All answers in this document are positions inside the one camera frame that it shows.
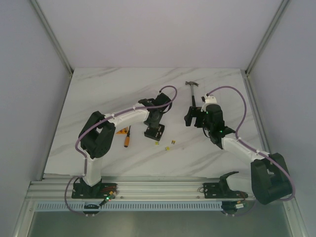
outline wall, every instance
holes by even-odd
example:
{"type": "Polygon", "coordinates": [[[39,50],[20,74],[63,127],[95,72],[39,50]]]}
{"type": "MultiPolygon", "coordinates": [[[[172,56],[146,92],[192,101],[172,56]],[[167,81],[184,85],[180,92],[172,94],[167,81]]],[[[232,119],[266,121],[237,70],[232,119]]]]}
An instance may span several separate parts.
{"type": "Polygon", "coordinates": [[[310,236],[316,235],[316,1],[293,0],[251,79],[274,152],[284,155],[310,236]]]}
{"type": "Polygon", "coordinates": [[[69,78],[27,0],[0,3],[0,236],[44,164],[69,78]]]}
{"type": "Polygon", "coordinates": [[[38,0],[75,67],[245,69],[281,0],[38,0]]]}

